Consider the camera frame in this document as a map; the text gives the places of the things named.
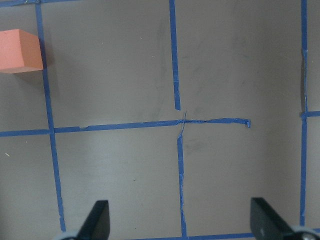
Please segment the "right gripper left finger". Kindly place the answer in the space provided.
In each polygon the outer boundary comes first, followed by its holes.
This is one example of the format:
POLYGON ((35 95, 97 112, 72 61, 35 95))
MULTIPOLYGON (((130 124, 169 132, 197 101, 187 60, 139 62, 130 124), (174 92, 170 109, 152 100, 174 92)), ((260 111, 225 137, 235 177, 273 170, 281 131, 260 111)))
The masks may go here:
POLYGON ((76 232, 64 232, 56 240, 108 240, 111 232, 108 200, 97 200, 81 228, 76 232))

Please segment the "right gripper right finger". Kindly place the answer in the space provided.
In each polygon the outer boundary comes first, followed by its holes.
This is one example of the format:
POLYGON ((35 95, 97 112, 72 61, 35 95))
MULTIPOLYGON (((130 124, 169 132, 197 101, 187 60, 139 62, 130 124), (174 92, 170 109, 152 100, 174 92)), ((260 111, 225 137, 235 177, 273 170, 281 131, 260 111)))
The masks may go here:
POLYGON ((256 240, 318 240, 320 236, 303 226, 290 226, 262 197, 250 199, 250 230, 256 240))

